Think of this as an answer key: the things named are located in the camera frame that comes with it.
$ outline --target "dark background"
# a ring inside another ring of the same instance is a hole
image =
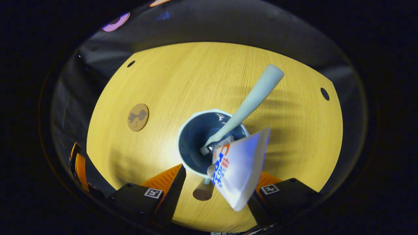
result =
[[[38,135],[38,98],[57,56],[140,2],[46,1],[0,3],[4,154],[2,190],[5,234],[138,233],[137,228],[95,213],[64,188],[45,159]],[[326,204],[283,233],[412,233],[416,183],[417,5],[411,2],[277,1],[332,38],[374,92],[377,134],[368,156]]]

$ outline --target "blue ceramic bowl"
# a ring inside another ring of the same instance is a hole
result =
[[[183,165],[194,173],[207,178],[207,168],[212,165],[212,152],[203,156],[199,149],[230,119],[231,114],[213,109],[193,114],[179,129],[178,150]],[[249,136],[241,124],[225,135],[220,141],[232,135],[234,140]]]

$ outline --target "wooden table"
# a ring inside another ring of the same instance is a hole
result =
[[[234,113],[268,64],[285,76],[244,125],[250,134],[271,128],[264,171],[282,180],[296,177],[319,191],[335,167],[342,142],[341,108],[333,84],[291,58],[232,43],[181,43],[132,55],[96,104],[87,137],[91,161],[116,189],[178,165],[179,127],[198,111]],[[134,132],[127,117],[138,103],[148,106],[149,119]],[[248,206],[233,211],[216,189],[208,201],[194,199],[192,191],[200,181],[187,171],[174,223],[208,232],[241,232],[256,225]]]

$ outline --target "round cork coaster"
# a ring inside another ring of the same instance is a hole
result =
[[[128,114],[128,127],[133,131],[144,128],[148,121],[148,107],[145,104],[135,105]]]

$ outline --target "yellow wooden tabletop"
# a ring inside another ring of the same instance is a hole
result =
[[[181,163],[178,129],[193,113],[218,108],[233,114],[268,64],[285,76],[243,123],[250,134],[271,128],[264,171],[282,180],[295,177],[319,191],[335,167],[342,142],[341,108],[333,84],[296,60],[239,44],[181,43],[132,55],[97,101],[87,154],[114,188],[140,184]],[[149,119],[134,132],[127,117],[138,103],[148,106]],[[186,174],[174,223],[208,232],[241,232],[256,225],[248,206],[235,212],[216,189],[208,201],[194,199],[201,177]]]

